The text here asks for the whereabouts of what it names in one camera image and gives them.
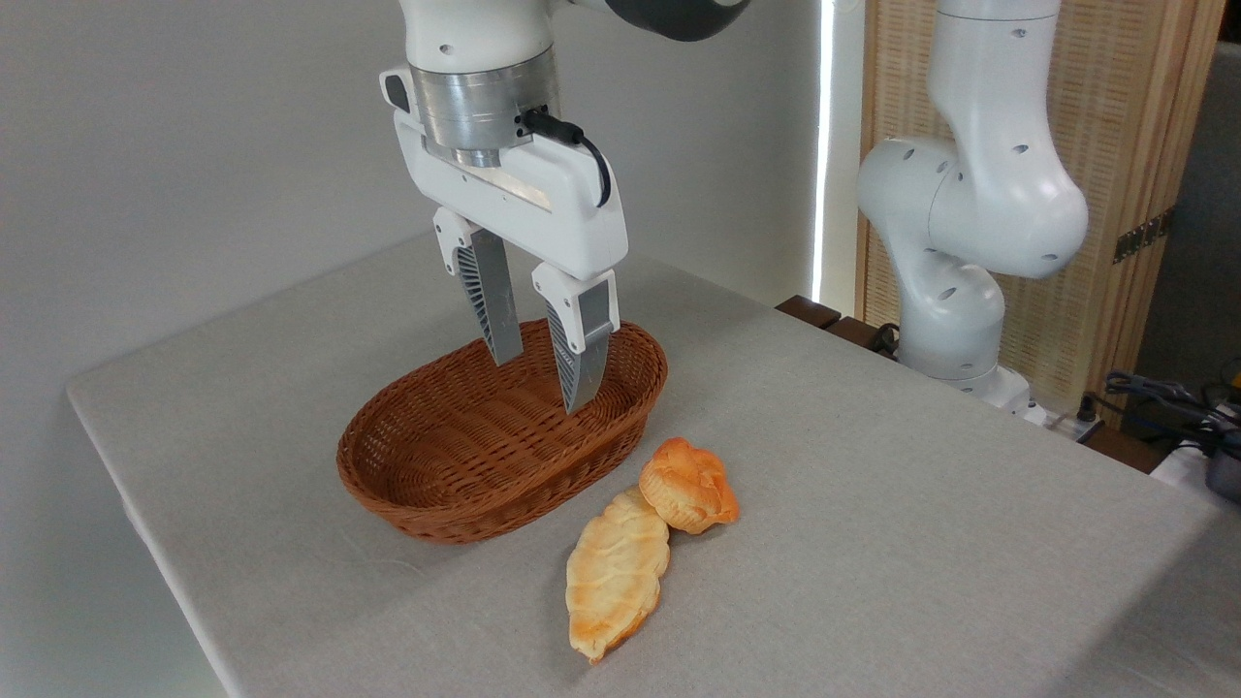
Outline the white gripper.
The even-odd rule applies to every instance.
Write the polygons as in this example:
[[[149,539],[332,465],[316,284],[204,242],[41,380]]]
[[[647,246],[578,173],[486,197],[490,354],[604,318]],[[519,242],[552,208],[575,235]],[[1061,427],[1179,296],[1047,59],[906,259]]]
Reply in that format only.
[[[501,150],[496,168],[438,154],[417,114],[410,68],[380,78],[410,175],[443,206],[433,222],[446,270],[460,279],[496,365],[522,354],[503,238],[544,261],[532,284],[547,306],[563,411],[577,412],[598,392],[609,337],[620,330],[612,270],[629,250],[620,194],[612,190],[599,206],[594,156],[540,134]]]

